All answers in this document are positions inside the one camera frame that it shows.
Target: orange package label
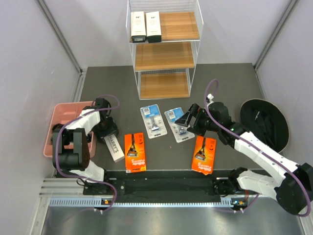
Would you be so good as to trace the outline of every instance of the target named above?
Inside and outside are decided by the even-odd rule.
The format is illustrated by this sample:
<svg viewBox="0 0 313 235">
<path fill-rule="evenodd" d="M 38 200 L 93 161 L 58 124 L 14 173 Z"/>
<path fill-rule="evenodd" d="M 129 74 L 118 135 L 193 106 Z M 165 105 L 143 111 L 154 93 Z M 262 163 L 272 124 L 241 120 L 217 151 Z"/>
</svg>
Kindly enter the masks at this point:
<svg viewBox="0 0 313 235">
<path fill-rule="evenodd" d="M 146 170 L 146 155 L 143 133 L 125 135 L 126 173 Z"/>
<path fill-rule="evenodd" d="M 191 169 L 204 175 L 212 174 L 216 140 L 197 136 Z"/>
</svg>

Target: white wall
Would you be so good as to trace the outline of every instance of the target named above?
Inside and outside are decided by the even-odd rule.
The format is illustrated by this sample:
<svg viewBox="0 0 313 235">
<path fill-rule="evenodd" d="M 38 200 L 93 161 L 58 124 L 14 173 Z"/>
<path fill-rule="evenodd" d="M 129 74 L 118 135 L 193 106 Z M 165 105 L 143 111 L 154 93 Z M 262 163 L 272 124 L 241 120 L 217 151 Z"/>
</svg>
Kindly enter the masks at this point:
<svg viewBox="0 0 313 235">
<path fill-rule="evenodd" d="M 289 0 L 199 0 L 198 63 L 255 63 Z M 81 67 L 131 65 L 127 0 L 46 0 Z"/>
<path fill-rule="evenodd" d="M 54 106 L 71 101 L 78 73 L 34 0 L 0 0 L 0 228 L 25 234 L 51 159 Z"/>
<path fill-rule="evenodd" d="M 285 154 L 313 165 L 313 1 L 301 0 L 259 68 L 267 98 L 290 126 Z"/>
</svg>

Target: pink bin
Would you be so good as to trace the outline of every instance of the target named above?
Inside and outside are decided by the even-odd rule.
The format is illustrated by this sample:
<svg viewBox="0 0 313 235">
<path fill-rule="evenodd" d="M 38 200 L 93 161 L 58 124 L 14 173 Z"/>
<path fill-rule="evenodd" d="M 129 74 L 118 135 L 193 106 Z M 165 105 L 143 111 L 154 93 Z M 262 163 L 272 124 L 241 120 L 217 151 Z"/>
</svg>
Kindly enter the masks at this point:
<svg viewBox="0 0 313 235">
<path fill-rule="evenodd" d="M 44 156 L 48 158 L 52 158 L 52 127 L 55 124 L 61 123 L 66 124 L 68 121 L 73 120 L 74 118 L 78 117 L 82 112 L 83 108 L 86 106 L 91 105 L 91 101 L 87 102 L 76 102 L 76 103 L 62 103 L 57 104 L 54 107 L 54 111 L 52 114 L 52 120 L 49 126 L 49 131 L 47 135 L 47 139 L 45 140 L 45 148 L 44 148 Z M 94 136 L 93 132 L 91 133 L 91 142 L 88 143 L 90 157 L 92 158 L 96 152 L 96 137 Z M 73 145 L 65 146 L 66 149 L 72 149 Z"/>
</svg>

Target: razor package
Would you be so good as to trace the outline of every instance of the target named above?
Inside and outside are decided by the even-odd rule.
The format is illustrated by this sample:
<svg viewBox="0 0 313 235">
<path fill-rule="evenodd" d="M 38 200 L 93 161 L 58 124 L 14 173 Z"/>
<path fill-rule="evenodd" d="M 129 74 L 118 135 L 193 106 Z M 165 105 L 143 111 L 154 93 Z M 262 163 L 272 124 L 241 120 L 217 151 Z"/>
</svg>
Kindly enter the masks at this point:
<svg viewBox="0 0 313 235">
<path fill-rule="evenodd" d="M 175 121 L 184 115 L 181 108 L 171 109 L 165 113 L 168 124 L 170 125 L 177 143 L 192 139 L 195 134 L 187 131 L 187 127 L 175 124 Z"/>
<path fill-rule="evenodd" d="M 146 155 L 143 133 L 125 135 L 126 173 L 146 170 Z"/>
<path fill-rule="evenodd" d="M 140 111 L 149 139 L 167 134 L 167 130 L 157 104 L 140 108 Z"/>
<path fill-rule="evenodd" d="M 191 169 L 204 175 L 213 173 L 216 140 L 197 136 Z"/>
</svg>

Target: wooden shelf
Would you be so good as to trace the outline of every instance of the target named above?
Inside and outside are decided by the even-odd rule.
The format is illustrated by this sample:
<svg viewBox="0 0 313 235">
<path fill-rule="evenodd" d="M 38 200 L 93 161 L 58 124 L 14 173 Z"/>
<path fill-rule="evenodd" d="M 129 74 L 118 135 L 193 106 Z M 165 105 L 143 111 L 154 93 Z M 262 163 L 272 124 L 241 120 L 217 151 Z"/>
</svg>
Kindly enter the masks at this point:
<svg viewBox="0 0 313 235">
<path fill-rule="evenodd" d="M 141 75 L 140 98 L 189 97 L 187 75 L 178 73 L 148 73 Z"/>
<path fill-rule="evenodd" d="M 162 41 L 199 40 L 195 13 L 160 13 Z"/>
<path fill-rule="evenodd" d="M 138 44 L 136 71 L 194 68 L 190 42 Z"/>
</svg>

